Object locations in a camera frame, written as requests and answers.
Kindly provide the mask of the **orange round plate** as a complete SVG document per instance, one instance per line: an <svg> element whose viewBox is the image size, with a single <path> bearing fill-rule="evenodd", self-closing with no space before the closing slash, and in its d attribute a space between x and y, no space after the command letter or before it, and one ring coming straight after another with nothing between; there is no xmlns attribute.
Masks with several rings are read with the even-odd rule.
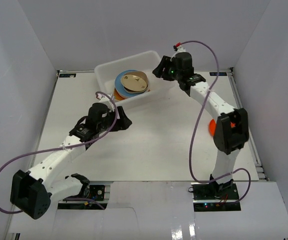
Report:
<svg viewBox="0 0 288 240"><path fill-rule="evenodd" d="M216 130L216 121L214 119L209 122L208 130L210 135L213 137Z"/></svg>

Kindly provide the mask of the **brown square plate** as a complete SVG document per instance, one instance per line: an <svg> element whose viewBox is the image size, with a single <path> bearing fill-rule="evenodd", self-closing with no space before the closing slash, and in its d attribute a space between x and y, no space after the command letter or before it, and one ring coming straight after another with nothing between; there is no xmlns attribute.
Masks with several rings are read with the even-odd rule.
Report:
<svg viewBox="0 0 288 240"><path fill-rule="evenodd" d="M147 75L144 72L142 72L142 71L130 71L130 72L125 73L124 75L128 75L128 74L139 76L139 77L143 78L146 81L146 83L148 84L148 88L144 92L140 92L140 93L145 93L149 90L150 83L149 83Z"/></svg>

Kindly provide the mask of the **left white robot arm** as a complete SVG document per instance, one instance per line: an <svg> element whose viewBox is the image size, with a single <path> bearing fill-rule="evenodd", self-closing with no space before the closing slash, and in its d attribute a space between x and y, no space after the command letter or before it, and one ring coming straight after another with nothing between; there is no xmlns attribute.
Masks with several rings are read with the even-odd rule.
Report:
<svg viewBox="0 0 288 240"><path fill-rule="evenodd" d="M42 217L52 202L68 198L86 199L90 181L83 175L71 174L62 181L56 177L77 157L86 152L103 132L128 129L132 121L122 106L116 110L104 103L94 103L69 132L59 150L53 151L39 164L12 178L10 201L36 220Z"/></svg>

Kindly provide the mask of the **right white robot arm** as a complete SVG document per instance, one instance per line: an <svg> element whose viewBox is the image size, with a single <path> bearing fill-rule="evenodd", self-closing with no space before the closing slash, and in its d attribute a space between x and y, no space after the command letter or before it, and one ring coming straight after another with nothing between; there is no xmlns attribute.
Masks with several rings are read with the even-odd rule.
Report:
<svg viewBox="0 0 288 240"><path fill-rule="evenodd" d="M166 81L177 81L180 89L216 120L213 141L218 152L207 184L210 195L217 200L222 199L233 185L232 174L237 156L249 140L247 111L233 107L213 92L206 80L194 72L192 56L188 52L178 52L173 57L163 56L152 73Z"/></svg>

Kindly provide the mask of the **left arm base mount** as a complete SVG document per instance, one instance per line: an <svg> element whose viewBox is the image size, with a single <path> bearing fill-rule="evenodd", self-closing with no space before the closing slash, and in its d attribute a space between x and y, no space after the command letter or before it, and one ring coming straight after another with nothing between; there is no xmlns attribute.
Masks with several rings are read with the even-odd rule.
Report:
<svg viewBox="0 0 288 240"><path fill-rule="evenodd" d="M90 185L88 199L79 201L64 201L58 204L58 209L62 210L105 210L107 207L107 199L105 199L105 185Z"/></svg>

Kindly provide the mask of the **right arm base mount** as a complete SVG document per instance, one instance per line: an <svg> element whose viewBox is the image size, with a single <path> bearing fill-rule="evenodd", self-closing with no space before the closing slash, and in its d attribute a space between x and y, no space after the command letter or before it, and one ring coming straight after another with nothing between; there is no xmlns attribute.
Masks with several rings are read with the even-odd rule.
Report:
<svg viewBox="0 0 288 240"><path fill-rule="evenodd" d="M223 192L214 193L207 184L192 184L188 192L193 196L194 212L239 212L241 205L237 185L225 189Z"/></svg>

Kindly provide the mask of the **small floral cream plate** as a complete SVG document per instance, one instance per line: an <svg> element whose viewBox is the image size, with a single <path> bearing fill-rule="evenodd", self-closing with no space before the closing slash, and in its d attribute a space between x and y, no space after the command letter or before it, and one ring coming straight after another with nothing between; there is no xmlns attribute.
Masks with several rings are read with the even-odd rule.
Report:
<svg viewBox="0 0 288 240"><path fill-rule="evenodd" d="M140 93L148 88L148 84L143 78L133 74L124 75L121 78L121 84L128 93Z"/></svg>

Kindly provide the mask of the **blue round plate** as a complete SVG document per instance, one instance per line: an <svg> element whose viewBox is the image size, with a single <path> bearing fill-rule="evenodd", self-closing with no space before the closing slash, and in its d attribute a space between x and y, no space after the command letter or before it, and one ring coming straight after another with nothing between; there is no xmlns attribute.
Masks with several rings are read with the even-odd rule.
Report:
<svg viewBox="0 0 288 240"><path fill-rule="evenodd" d="M125 74L125 73L127 73L127 72L130 72L130 71L138 71L138 70L126 70L126 71L124 71L124 72L122 72L122 73L120 73L117 77L116 77L116 79L115 79L115 89L118 91L118 93L122 96L122 97L124 97L125 99L128 99L128 98L131 98L131 97L136 97L136 96L138 96L138 95L141 95L141 94L144 94L144 93L146 93L146 92L144 92L144 93L128 93L126 90L125 90L125 88L122 86L122 84L121 84L121 78L122 78L122 76Z"/></svg>

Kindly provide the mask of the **woven bamboo fan tray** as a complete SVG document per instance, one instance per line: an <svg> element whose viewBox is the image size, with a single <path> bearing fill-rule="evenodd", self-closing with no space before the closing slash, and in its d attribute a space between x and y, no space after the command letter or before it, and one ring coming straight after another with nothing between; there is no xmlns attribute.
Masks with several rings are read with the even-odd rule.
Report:
<svg viewBox="0 0 288 240"><path fill-rule="evenodd" d="M125 100L125 98L122 97L122 96L118 93L118 91L117 91L116 89L114 89L113 94L114 94L115 100L116 100L117 102L118 102L118 101Z"/></svg>

